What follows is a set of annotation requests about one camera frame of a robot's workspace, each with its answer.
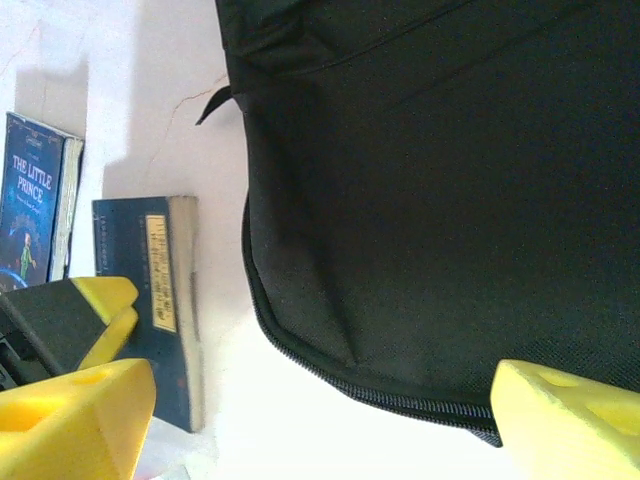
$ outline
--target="white surface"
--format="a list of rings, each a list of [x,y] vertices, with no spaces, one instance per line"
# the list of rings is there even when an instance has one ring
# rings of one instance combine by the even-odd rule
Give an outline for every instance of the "white surface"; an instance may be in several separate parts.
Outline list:
[[[184,460],[192,478],[515,478],[504,450],[359,405],[262,336],[240,254],[241,115],[229,102],[194,126],[226,82],[213,0],[0,2],[0,110],[86,138],[72,275],[93,274],[92,199],[201,200],[207,426],[154,422],[140,475]]]

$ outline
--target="blue book cover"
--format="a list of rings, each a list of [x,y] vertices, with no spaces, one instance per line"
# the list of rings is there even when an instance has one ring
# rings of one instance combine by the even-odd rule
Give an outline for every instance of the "blue book cover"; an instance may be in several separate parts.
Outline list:
[[[0,291],[45,283],[65,137],[7,114],[0,207]]]
[[[151,363],[157,387],[154,415],[188,432],[202,427],[201,358],[195,325],[192,277],[176,294],[173,240],[178,220],[171,202],[193,197],[153,197],[93,202],[96,274],[124,276],[138,289],[138,323],[120,358]],[[195,199],[192,206],[197,206]],[[191,210],[186,210],[188,217]],[[180,226],[183,235],[188,226]],[[186,248],[193,254],[194,238]],[[192,274],[190,268],[183,269]]]

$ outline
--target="black fabric bag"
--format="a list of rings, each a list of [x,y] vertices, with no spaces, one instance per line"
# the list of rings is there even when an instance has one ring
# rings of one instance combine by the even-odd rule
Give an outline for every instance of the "black fabric bag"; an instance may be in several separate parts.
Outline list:
[[[640,390],[639,2],[217,4],[274,345],[494,444],[500,359]]]

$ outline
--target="book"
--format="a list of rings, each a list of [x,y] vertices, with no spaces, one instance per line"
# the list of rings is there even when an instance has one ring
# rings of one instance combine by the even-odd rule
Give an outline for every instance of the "book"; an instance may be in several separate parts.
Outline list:
[[[146,358],[157,385],[154,415],[188,432],[204,423],[195,308],[197,199],[93,202],[96,274],[124,276],[139,292],[138,324],[120,357]]]
[[[0,292],[64,278],[84,141],[7,113]]]

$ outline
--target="bag zipper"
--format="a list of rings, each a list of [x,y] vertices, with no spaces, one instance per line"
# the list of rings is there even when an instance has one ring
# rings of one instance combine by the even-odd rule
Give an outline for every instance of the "bag zipper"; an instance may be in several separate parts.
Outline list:
[[[329,374],[325,370],[317,367],[308,360],[304,359],[297,352],[287,347],[278,339],[267,327],[262,312],[260,300],[256,294],[256,274],[255,266],[251,264],[251,244],[249,238],[249,200],[245,203],[244,216],[242,221],[242,256],[245,266],[245,272],[249,280],[249,290],[251,291],[251,299],[253,308],[258,319],[258,323],[264,335],[269,342],[276,347],[282,354],[293,362],[297,363],[304,369],[313,373],[320,379],[329,383],[340,392],[348,397],[358,400],[367,405],[380,408],[389,412],[393,412],[405,417],[415,418],[418,420],[427,420],[432,423],[444,425],[448,427],[457,427],[471,430],[472,433],[480,436],[489,443],[499,446],[498,430],[493,421],[493,413],[490,408],[478,405],[464,404],[458,402],[447,402],[441,400],[425,400],[421,398],[408,397],[404,395],[395,395],[385,393],[367,387],[360,387],[349,382],[341,380],[334,375]],[[441,416],[461,417],[456,420],[448,420]]]

